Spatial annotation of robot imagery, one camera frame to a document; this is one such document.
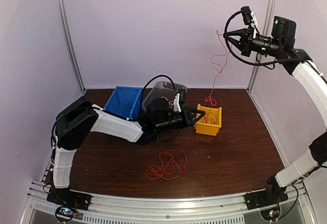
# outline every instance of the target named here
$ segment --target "clear plastic container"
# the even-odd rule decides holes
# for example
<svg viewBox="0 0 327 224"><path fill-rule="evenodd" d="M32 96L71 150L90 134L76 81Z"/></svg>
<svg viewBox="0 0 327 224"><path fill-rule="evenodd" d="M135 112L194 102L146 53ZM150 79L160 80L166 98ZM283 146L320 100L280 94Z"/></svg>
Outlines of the clear plastic container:
<svg viewBox="0 0 327 224"><path fill-rule="evenodd" d="M157 82L144 99L142 103L142 109L146 110L147 105L157 98L166 97L168 101L174 101L175 95L178 93L179 90L184 89L185 94L188 91L188 88L182 84L175 83L175 87L176 93L174 93L173 85L170 82Z"/></svg>

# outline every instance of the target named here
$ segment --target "robotic arm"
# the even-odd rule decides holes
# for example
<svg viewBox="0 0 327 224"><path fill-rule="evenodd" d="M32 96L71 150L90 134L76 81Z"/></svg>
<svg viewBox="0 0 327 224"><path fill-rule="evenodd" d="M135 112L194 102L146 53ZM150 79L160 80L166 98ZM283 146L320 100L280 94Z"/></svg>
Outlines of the robotic arm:
<svg viewBox="0 0 327 224"><path fill-rule="evenodd" d="M77 149L90 132L101 132L146 145L155 141L161 132L193 126L205 112L183 107L185 90L175 96L170 107L164 98L153 100L139 119L131 121L89 102L84 96L63 110L52 129L53 164L51 189L47 200L56 204L87 210L88 194L70 191L69 175Z"/></svg>
<svg viewBox="0 0 327 224"><path fill-rule="evenodd" d="M227 28L230 21L238 14L242 14L244 24L248 28L228 32ZM249 65L282 64L286 71L307 91L327 127L327 82L310 56L304 50L294 48L296 23L275 16L272 37L260 35L256 28L257 24L255 14L251 12L249 7L242 7L240 11L229 18L225 27L224 38L231 54L236 59ZM240 37L240 39L236 40L233 38L234 36ZM256 63L248 62L232 51L229 42L241 51L241 55L249 57L251 52L254 51L264 56L272 56L275 60L260 63L256 58ZM264 191L246 194L245 200L248 209L274 205L279 200L287 200L286 187L319 169L326 161L327 132L315 139L309 149L290 166L269 178Z"/></svg>

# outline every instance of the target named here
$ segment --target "yellow bin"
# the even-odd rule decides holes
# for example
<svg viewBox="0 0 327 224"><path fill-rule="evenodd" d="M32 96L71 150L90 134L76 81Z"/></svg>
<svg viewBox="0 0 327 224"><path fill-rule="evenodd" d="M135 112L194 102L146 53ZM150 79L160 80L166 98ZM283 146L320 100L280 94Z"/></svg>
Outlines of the yellow bin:
<svg viewBox="0 0 327 224"><path fill-rule="evenodd" d="M198 104L197 109L205 111L205 116L194 124L195 132L216 136L221 128L222 108L210 108Z"/></svg>

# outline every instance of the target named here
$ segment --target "white panel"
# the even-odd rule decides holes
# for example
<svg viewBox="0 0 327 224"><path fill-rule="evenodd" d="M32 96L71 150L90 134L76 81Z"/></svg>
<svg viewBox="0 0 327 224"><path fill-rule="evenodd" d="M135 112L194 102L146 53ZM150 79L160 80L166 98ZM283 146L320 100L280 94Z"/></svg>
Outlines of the white panel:
<svg viewBox="0 0 327 224"><path fill-rule="evenodd" d="M56 114L79 97L56 0L0 0L0 223L42 177Z"/></svg>
<svg viewBox="0 0 327 224"><path fill-rule="evenodd" d="M251 5L264 22L267 0L65 0L84 84L143 86L158 74L188 87L211 87L210 58L227 19ZM231 30L243 28L241 17ZM215 59L224 62L224 58ZM252 67L230 57L217 87L246 87Z"/></svg>
<svg viewBox="0 0 327 224"><path fill-rule="evenodd" d="M308 52L320 71L327 73L327 0L277 0L276 15L297 22L296 48ZM269 117L291 163L312 141L325 132L323 120L305 90L282 66L269 71L260 68L254 93ZM327 170L306 179L318 222L327 223Z"/></svg>

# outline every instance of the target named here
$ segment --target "tangled red cord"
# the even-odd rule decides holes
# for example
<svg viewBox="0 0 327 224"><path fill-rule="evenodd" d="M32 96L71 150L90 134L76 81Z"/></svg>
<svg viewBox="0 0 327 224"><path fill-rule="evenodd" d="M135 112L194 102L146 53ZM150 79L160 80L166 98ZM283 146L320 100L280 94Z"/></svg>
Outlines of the tangled red cord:
<svg viewBox="0 0 327 224"><path fill-rule="evenodd" d="M184 163L184 168L183 169L180 168L178 163L175 161L174 155L172 154L173 152L177 152L177 151L182 152L184 154L185 163ZM170 156L170 159L169 159L169 161L168 161L168 163L167 163L167 165L165 167L164 167L164 161L161 158L161 156L163 154L166 154L166 155ZM172 181L172 180L175 180L175 179L179 178L186 171L186 166L188 164L188 159L187 159L185 151L183 151L183 150L178 150L177 149L177 150L162 151L159 154L159 159L161 161L161 166L160 167L156 166L156 165L151 165L151 166L149 166L149 168L145 172L145 175L146 175L146 177L148 179L151 179L151 180L163 179L163 180L166 180L166 181ZM152 172L155 175L155 177L149 176L149 171Z"/></svg>

